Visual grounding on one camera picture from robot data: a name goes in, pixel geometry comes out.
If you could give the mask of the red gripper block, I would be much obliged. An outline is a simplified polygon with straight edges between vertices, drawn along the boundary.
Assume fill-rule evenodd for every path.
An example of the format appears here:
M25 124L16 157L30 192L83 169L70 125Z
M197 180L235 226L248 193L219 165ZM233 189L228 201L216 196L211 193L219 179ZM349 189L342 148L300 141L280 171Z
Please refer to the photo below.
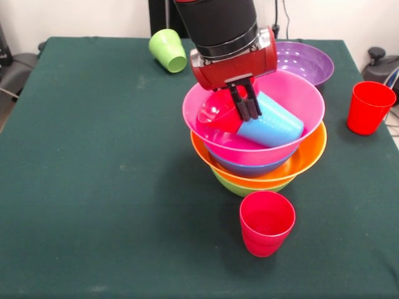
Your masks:
M191 69L205 90L226 88L229 82L243 79L243 85L228 84L235 107L242 121L258 119L262 115L251 77L277 69L277 48L274 33L261 29L253 44L241 53L226 59L209 60L197 49L191 50Z

